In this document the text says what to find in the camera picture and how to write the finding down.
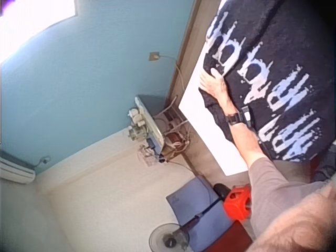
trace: blue cushion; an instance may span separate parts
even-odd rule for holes
[[[217,198],[211,185],[201,176],[193,178],[166,197],[180,225],[184,225],[196,214],[204,211]],[[189,231],[191,248],[195,252],[208,248],[231,227],[232,223],[233,220],[224,211],[223,201],[218,202]]]

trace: electric fan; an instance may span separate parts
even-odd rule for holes
[[[213,201],[206,209],[196,214],[183,226],[175,223],[163,224],[152,232],[149,237],[149,246],[153,252],[184,252],[189,246],[188,232],[200,221],[200,219],[219,201],[224,201],[230,193],[230,189],[223,184],[215,184],[214,191],[218,199]]]
[[[183,252],[189,246],[189,234],[178,224],[163,224],[152,232],[149,246],[153,252]]]

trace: air conditioner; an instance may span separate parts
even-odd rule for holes
[[[35,171],[0,157],[0,177],[17,183],[28,184],[35,179]]]

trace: desk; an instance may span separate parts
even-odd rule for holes
[[[205,47],[199,56],[196,67],[183,94],[179,109],[200,135],[225,175],[244,172],[247,166],[236,147],[225,139],[216,125],[211,113],[204,107],[203,98],[198,90],[200,73],[203,68]]]

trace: black watch strap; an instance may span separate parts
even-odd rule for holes
[[[241,112],[235,114],[229,114],[225,117],[226,122],[230,125],[235,125],[237,123],[245,123],[244,115]]]

